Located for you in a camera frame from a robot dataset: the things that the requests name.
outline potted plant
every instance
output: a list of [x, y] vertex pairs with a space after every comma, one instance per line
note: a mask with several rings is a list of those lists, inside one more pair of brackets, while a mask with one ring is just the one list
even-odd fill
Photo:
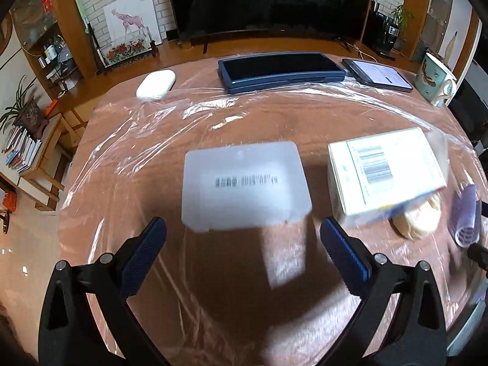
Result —
[[15, 126], [23, 126], [34, 139], [40, 139], [42, 131], [49, 121], [42, 115], [42, 111], [34, 101], [32, 95], [26, 99], [28, 90], [34, 84], [31, 83], [23, 89], [22, 84], [24, 80], [25, 75], [20, 79], [19, 86], [17, 87], [14, 105], [7, 107], [3, 116], [0, 117], [0, 130], [3, 129], [5, 132], [8, 124], [13, 122]]
[[403, 44], [405, 43], [405, 39], [403, 35], [405, 30], [407, 29], [408, 20], [413, 19], [413, 14], [410, 11], [406, 10], [403, 7], [403, 4], [400, 4], [394, 10], [392, 10], [391, 14], [393, 15], [395, 24], [398, 26], [398, 30], [400, 31], [400, 34], [398, 35], [397, 40], [395, 41], [395, 45], [393, 46], [393, 49], [395, 49], [398, 52], [401, 52], [403, 49]]

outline metal screw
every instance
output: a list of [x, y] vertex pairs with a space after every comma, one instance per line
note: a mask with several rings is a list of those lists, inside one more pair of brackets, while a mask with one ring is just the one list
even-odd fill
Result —
[[386, 262], [388, 261], [388, 258], [383, 254], [383, 253], [376, 253], [374, 255], [374, 260], [378, 263], [378, 264], [386, 264]]
[[420, 263], [420, 268], [423, 269], [424, 271], [429, 271], [430, 270], [430, 264], [427, 263], [425, 260], [422, 260]]
[[103, 253], [100, 256], [100, 263], [109, 264], [113, 258], [114, 258], [114, 255], [112, 253]]
[[58, 271], [63, 271], [65, 267], [66, 267], [66, 261], [64, 261], [64, 260], [58, 261], [56, 263], [56, 269]]

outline wooden table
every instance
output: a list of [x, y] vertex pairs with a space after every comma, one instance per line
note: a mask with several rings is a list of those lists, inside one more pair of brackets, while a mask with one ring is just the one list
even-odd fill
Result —
[[[342, 56], [331, 58], [340, 62]], [[318, 242], [320, 222], [332, 214], [328, 145], [432, 125], [446, 134], [450, 158], [436, 232], [408, 241], [389, 221], [346, 232], [393, 263], [427, 260], [438, 282], [447, 327], [453, 326], [484, 275], [450, 237], [452, 195], [458, 182], [474, 182], [480, 198], [487, 200], [488, 183], [449, 109], [431, 106], [415, 89], [409, 94], [379, 91], [350, 79], [341, 85], [228, 95], [217, 61], [172, 67], [176, 82], [161, 101], [134, 97], [145, 76], [119, 84], [104, 96], [67, 179], [70, 201], [59, 214], [60, 258], [78, 265], [115, 253], [153, 216], [161, 216], [168, 227], [167, 241], [130, 307], [169, 362], [196, 364], [211, 357], [233, 364], [241, 357], [241, 365], [248, 366], [262, 362], [266, 354], [269, 364], [307, 364], [330, 348], [359, 302]], [[183, 225], [188, 151], [278, 140], [294, 142], [300, 154], [312, 200], [307, 218], [297, 224], [205, 234]], [[381, 344], [393, 313], [389, 307], [370, 350]], [[108, 329], [102, 330], [99, 313], [95, 319], [107, 347], [116, 351]]]
[[[49, 124], [42, 134], [41, 146], [37, 151], [32, 165], [27, 170], [20, 173], [21, 177], [49, 197], [47, 205], [36, 203], [36, 208], [42, 211], [54, 211], [59, 202], [59, 191], [64, 190], [64, 186], [61, 184], [61, 179], [63, 178], [63, 172], [67, 162], [71, 160], [73, 156], [62, 147], [59, 147], [62, 157], [54, 176], [51, 176], [51, 174], [47, 172], [47, 166], [54, 155], [54, 149], [58, 145], [59, 137], [65, 130], [70, 134], [73, 145], [77, 146], [81, 137], [73, 130], [73, 128], [71, 128], [61, 114], [57, 114], [50, 119]], [[39, 184], [37, 181], [38, 179], [46, 179], [50, 182], [52, 184], [51, 191]]]

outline barcode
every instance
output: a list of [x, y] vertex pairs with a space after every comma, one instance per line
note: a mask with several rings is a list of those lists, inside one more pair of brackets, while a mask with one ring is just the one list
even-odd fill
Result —
[[373, 185], [393, 179], [390, 166], [381, 146], [358, 149], [357, 153], [368, 184]]
[[240, 180], [236, 176], [222, 176], [215, 179], [216, 187], [246, 187], [277, 183], [278, 177], [272, 174], [245, 174]]

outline blue gripper pad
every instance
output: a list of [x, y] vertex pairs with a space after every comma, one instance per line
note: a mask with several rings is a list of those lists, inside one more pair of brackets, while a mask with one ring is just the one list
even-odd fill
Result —
[[159, 251], [166, 242], [166, 224], [155, 217], [139, 237], [139, 244], [120, 272], [120, 295], [127, 297], [137, 294]]
[[342, 276], [349, 292], [363, 298], [368, 292], [371, 265], [365, 258], [369, 251], [357, 238], [350, 238], [332, 218], [320, 226], [320, 240]]

